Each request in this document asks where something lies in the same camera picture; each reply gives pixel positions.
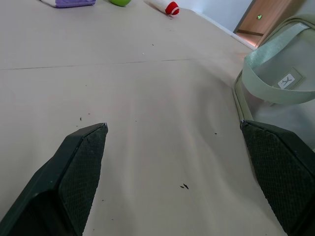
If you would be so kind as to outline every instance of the baseboard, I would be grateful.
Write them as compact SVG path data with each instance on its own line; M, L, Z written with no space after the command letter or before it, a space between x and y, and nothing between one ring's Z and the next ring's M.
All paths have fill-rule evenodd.
M214 24L216 27L218 27L219 29L223 30L224 32L228 33L229 35L231 35L231 37L235 38L237 41L241 42L242 44L244 44L245 46L249 47L252 50L256 50L256 47L253 46L252 44L248 43L246 40L242 39L240 36L234 34L232 31L228 30L227 28L225 28L224 26L220 25L218 22L212 20L210 17L204 15L201 12L195 12L196 14L198 14L199 16L201 16L202 18L206 19L207 21L209 21L210 23Z

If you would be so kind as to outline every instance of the bag strap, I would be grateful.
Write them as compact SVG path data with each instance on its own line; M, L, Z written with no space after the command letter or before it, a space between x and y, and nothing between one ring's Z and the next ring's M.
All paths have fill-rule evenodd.
M300 104L315 99L314 90L275 88L263 82L253 71L279 53L300 32L309 28L303 23L297 23L245 57L242 81L252 95L268 102L285 105Z

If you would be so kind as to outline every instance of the light green bag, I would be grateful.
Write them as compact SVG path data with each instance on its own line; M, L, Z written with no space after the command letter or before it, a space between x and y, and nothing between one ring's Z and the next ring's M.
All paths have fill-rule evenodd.
M245 57L234 86L240 120L296 133L315 148L315 15L284 21Z

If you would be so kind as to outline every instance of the bag label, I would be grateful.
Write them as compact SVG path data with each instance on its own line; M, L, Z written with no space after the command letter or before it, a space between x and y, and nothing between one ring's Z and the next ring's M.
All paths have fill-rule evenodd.
M278 85L281 89L285 89L290 84L292 84L294 80L295 78L291 74L288 74L282 80L278 82Z

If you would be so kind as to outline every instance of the purple object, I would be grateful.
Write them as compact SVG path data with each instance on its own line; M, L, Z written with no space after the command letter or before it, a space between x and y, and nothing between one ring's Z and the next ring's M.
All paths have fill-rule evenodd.
M94 5L96 0L42 0L42 2L58 8Z

